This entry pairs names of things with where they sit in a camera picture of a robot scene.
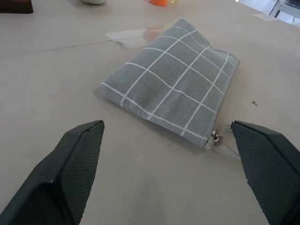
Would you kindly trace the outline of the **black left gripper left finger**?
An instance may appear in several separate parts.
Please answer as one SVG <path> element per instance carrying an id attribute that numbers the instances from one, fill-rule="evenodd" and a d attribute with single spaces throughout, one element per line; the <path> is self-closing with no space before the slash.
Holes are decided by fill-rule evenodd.
<path id="1" fill-rule="evenodd" d="M 2 225 L 78 225 L 96 176 L 105 124 L 67 131 L 0 215 Z"/>

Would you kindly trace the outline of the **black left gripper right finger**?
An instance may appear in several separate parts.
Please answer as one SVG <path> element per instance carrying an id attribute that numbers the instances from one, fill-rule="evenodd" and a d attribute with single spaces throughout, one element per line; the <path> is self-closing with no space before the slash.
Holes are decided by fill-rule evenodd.
<path id="1" fill-rule="evenodd" d="M 300 223 L 300 152 L 281 133 L 234 121 L 236 141 L 247 183 L 268 223 Z"/>

